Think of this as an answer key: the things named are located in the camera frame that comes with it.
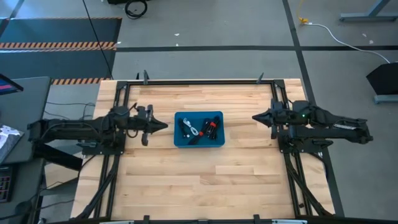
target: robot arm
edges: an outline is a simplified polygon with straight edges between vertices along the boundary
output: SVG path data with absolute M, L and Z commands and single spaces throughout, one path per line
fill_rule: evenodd
M 130 117 L 130 110 L 136 109 L 137 114 Z M 42 119 L 28 125 L 29 140 L 47 143 L 56 139 L 93 140 L 107 147 L 116 147 L 118 130 L 142 131 L 142 144 L 148 145 L 147 135 L 167 128 L 167 124 L 153 116 L 152 105 L 146 110 L 143 106 L 124 106 L 112 108 L 106 116 L 94 120 L 60 120 Z
M 295 101 L 288 110 L 282 102 L 272 100 L 270 109 L 252 118 L 272 128 L 272 139 L 277 137 L 278 126 L 287 125 L 291 140 L 346 139 L 360 144 L 373 140 L 365 119 L 336 116 L 307 101 Z

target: blue bin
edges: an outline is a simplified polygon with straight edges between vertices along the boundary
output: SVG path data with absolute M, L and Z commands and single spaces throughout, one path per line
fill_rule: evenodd
M 215 116 L 220 117 L 217 129 L 217 139 L 211 140 L 204 134 L 196 145 L 188 145 L 188 142 L 195 136 L 191 133 L 188 126 L 185 125 L 185 131 L 189 133 L 189 138 L 184 138 L 180 126 L 178 125 L 178 119 L 187 118 L 191 122 L 192 127 L 200 131 L 203 122 L 206 118 L 213 120 Z M 224 135 L 224 117 L 221 111 L 201 111 L 201 112 L 177 112 L 174 116 L 174 144 L 179 148 L 193 148 L 193 147 L 221 147 L 225 143 Z

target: hazard stripe tape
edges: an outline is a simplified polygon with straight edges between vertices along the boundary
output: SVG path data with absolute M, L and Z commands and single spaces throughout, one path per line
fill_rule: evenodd
M 88 19 L 88 17 L 30 17 L 30 18 L 12 18 L 11 20 L 18 19 Z M 90 19 L 122 19 L 122 17 L 91 17 Z
M 69 49 L 85 47 L 116 47 L 114 42 L 44 42 L 44 43 L 20 43 L 20 42 L 1 42 L 1 49 Z
M 103 47 L 103 50 L 115 50 L 116 47 Z M 101 50 L 99 47 L 69 48 L 69 49 L 27 49 L 27 50 L 0 50 L 0 53 L 24 53 L 24 52 L 71 52 L 85 50 Z
M 110 80 L 110 78 L 56 78 L 52 80 L 51 85 L 98 84 L 102 80 Z

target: concrete floor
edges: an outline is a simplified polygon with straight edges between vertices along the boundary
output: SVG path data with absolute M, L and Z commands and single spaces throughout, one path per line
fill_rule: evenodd
M 0 2 L 0 17 L 10 14 L 17 0 Z M 342 24 L 341 12 L 364 12 L 375 0 L 306 0 L 301 16 L 328 26 L 340 40 L 351 45 L 398 45 L 398 22 Z M 121 16 L 119 47 L 288 45 L 292 38 L 280 0 L 152 0 L 149 10 L 135 21 L 126 19 L 123 5 L 86 0 L 92 17 Z M 289 0 L 294 19 L 299 0 Z M 386 12 L 398 12 L 392 1 Z M 86 17 L 81 0 L 25 0 L 17 17 Z M 320 27 L 297 25 L 301 46 L 338 45 Z M 398 61 L 398 51 L 380 51 Z M 305 63 L 319 106 L 332 113 L 365 118 L 374 141 L 367 145 L 335 141 L 330 156 L 346 217 L 398 220 L 396 185 L 398 157 L 395 126 L 398 105 L 373 104 L 373 89 L 365 76 L 384 63 L 362 52 L 304 52 Z M 119 52 L 113 68 L 115 79 L 134 79 L 146 69 L 154 78 L 302 78 L 295 52 L 201 51 Z M 88 103 L 96 101 L 98 85 L 52 86 L 49 101 Z M 79 118 L 82 106 L 53 106 L 46 110 Z M 44 205 L 73 198 L 70 192 L 45 197 Z M 47 210 L 49 221 L 69 217 L 69 205 Z

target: monitor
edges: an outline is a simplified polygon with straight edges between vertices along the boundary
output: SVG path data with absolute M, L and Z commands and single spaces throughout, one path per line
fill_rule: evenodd
M 24 88 L 13 82 L 11 79 L 5 77 L 3 74 L 0 74 L 0 95 L 16 93 L 19 91 L 24 91 Z

